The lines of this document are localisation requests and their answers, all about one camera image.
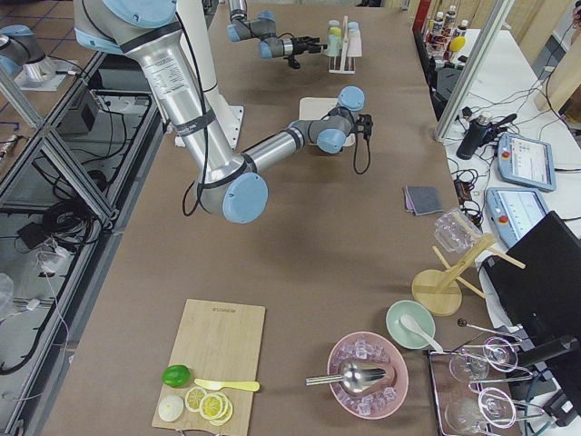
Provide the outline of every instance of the pink bowl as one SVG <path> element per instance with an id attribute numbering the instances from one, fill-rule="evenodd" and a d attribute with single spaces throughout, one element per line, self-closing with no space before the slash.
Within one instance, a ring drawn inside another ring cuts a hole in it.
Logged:
<path id="1" fill-rule="evenodd" d="M 327 374 L 337 374 L 339 364 L 350 358 L 372 362 L 389 362 L 396 371 L 391 388 L 360 398 L 349 396 L 340 383 L 330 384 L 330 390 L 341 407 L 364 420 L 380 420 L 395 412 L 408 393 L 408 368 L 398 349 L 386 338 L 372 332 L 348 334 L 335 344 L 327 362 Z"/>

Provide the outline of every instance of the green bowl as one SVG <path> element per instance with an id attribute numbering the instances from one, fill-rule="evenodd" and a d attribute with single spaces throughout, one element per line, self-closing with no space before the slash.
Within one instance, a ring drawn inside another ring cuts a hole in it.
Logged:
<path id="1" fill-rule="evenodd" d="M 410 332 L 399 323 L 399 318 L 403 314 L 408 314 L 413 317 L 424 332 L 432 338 L 436 333 L 434 318 L 432 318 L 431 313 L 424 306 L 411 300 L 401 300 L 391 305 L 385 317 L 388 332 L 393 340 L 402 347 L 410 348 L 411 350 L 419 350 L 427 346 L 428 343 L 424 338 Z"/>

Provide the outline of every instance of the white desk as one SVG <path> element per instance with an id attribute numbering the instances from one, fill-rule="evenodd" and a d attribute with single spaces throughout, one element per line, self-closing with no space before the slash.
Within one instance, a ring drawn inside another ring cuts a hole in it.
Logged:
<path id="1" fill-rule="evenodd" d="M 467 44 L 459 54 L 468 55 L 477 37 L 478 30 L 468 30 L 466 36 Z M 514 95 L 511 98 L 507 98 L 513 93 L 527 90 L 534 85 L 539 85 L 537 77 L 518 48 L 517 43 L 509 31 L 501 31 L 493 44 L 484 66 L 479 71 L 477 79 L 475 83 L 473 83 L 463 106 L 469 106 L 473 111 L 475 108 L 486 107 L 487 111 L 490 111 L 495 117 L 498 117 L 497 120 L 500 120 L 509 114 L 517 113 L 518 117 L 514 124 L 518 126 L 522 136 L 540 139 L 551 144 L 555 167 L 581 168 L 581 150 L 569 130 L 562 122 L 556 121 L 557 117 L 552 112 L 539 115 L 540 111 L 538 111 L 534 103 L 538 90 L 532 93 L 528 98 L 525 97 L 527 93 L 521 93 Z M 522 97 L 514 101 L 515 97 L 519 97 L 520 95 L 522 95 Z M 506 100 L 507 103 L 495 105 L 490 103 L 499 103 L 503 100 Z M 447 139 L 444 143 L 447 148 L 448 157 L 458 163 L 459 169 L 474 168 L 478 173 L 485 174 L 487 171 L 487 165 L 478 157 L 474 156 L 472 159 L 467 161 L 463 161 L 456 157 L 456 150 L 458 149 L 463 134 L 464 128 L 459 123 L 455 123 L 448 133 L 448 138 L 452 139 Z M 477 154 L 481 154 L 482 151 L 482 148 L 478 149 Z M 491 157 L 492 153 L 493 151 L 491 148 L 488 148 L 484 157 Z M 448 162 L 450 171 L 456 171 L 456 165 L 450 161 Z M 517 186 L 503 182 L 499 179 L 496 163 L 495 159 L 490 169 L 489 180 L 487 177 L 478 179 L 476 188 L 472 192 L 473 199 L 479 203 L 485 214 L 482 230 L 484 232 L 492 233 L 494 233 L 495 230 L 491 228 L 492 226 L 489 215 L 487 214 L 484 205 L 484 193 L 486 189 L 488 187 Z M 556 191 L 552 193 L 543 193 L 543 197 L 549 209 L 555 210 L 561 218 L 581 216 L 581 202 L 578 200 L 579 192 L 581 192 L 581 173 L 557 173 L 556 187 Z M 581 236 L 581 220 L 567 222 L 567 225 L 574 234 Z M 498 248 L 506 250 L 507 247 L 502 243 L 498 243 Z M 482 273 L 480 277 L 483 290 L 487 295 L 492 295 L 494 291 L 491 288 L 490 282 L 484 276 L 486 275 Z M 495 320 L 493 316 L 491 316 L 491 318 L 493 323 L 498 326 L 498 321 Z M 548 399 L 548 397 L 550 397 L 550 394 L 539 396 L 535 398 L 533 402 L 542 404 Z M 531 420 L 535 430 L 538 430 L 545 422 L 545 418 Z M 575 418 L 571 425 L 566 428 L 558 428 L 557 426 L 552 425 L 543 434 L 546 436 L 579 435 L 581 434 L 581 419 L 578 417 Z"/>

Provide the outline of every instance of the cutting board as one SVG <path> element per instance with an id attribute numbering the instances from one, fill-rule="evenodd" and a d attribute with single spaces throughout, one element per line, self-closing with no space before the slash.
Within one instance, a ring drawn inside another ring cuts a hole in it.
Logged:
<path id="1" fill-rule="evenodd" d="M 162 385 L 160 398 L 176 393 L 182 398 L 193 386 L 193 378 L 218 381 L 256 380 L 266 309 L 229 302 L 187 300 L 169 365 L 183 364 L 193 374 L 183 388 Z M 205 430 L 213 434 L 246 436 L 251 418 L 253 392 L 222 389 L 234 408 L 231 419 L 221 427 L 207 422 L 200 413 L 184 408 L 177 421 L 162 421 L 153 415 L 153 427 L 171 430 Z"/>

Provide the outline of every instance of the blue joint cap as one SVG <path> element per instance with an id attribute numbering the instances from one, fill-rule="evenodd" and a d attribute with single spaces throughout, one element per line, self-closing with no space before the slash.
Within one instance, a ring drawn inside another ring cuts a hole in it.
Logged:
<path id="1" fill-rule="evenodd" d="M 269 20 L 272 21 L 273 23 L 276 23 L 276 19 L 274 18 L 274 13 L 272 11 L 259 12 L 258 15 L 256 15 L 256 17 L 262 20 Z"/>
<path id="2" fill-rule="evenodd" d="M 6 56 L 1 55 L 0 55 L 0 66 L 4 68 L 4 71 L 6 71 L 6 73 L 10 76 L 15 75 L 21 69 L 20 65 L 17 64 L 15 61 Z"/>
<path id="3" fill-rule="evenodd" d="M 112 43 L 106 39 L 98 38 L 94 35 L 89 35 L 77 28 L 74 29 L 76 33 L 76 41 L 80 45 L 98 52 L 106 52 L 112 55 L 122 55 L 121 47 L 116 43 Z"/>
<path id="4" fill-rule="evenodd" d="M 360 111 L 365 104 L 365 94 L 357 86 L 346 86 L 337 99 L 339 106 L 345 106 L 350 111 Z"/>
<path id="5" fill-rule="evenodd" d="M 264 179 L 256 173 L 244 173 L 228 186 L 222 211 L 231 223 L 250 223 L 261 216 L 268 199 Z"/>
<path id="6" fill-rule="evenodd" d="M 325 129 L 317 136 L 317 145 L 323 152 L 337 154 L 343 148 L 347 135 L 339 129 Z"/>
<path id="7" fill-rule="evenodd" d="M 103 0 L 125 23 L 144 29 L 167 25 L 175 19 L 177 0 Z"/>
<path id="8" fill-rule="evenodd" d="M 25 25 L 7 25 L 6 27 L 0 29 L 0 34 L 6 36 L 32 36 L 33 31 L 30 30 Z"/>
<path id="9" fill-rule="evenodd" d="M 236 26 L 235 25 L 227 25 L 226 26 L 226 32 L 228 33 L 228 38 L 233 43 L 238 43 L 240 41 L 240 36 L 238 35 L 238 32 L 236 32 Z"/>
<path id="10" fill-rule="evenodd" d="M 258 43 L 258 54 L 262 59 L 272 59 L 271 48 L 264 41 Z"/>

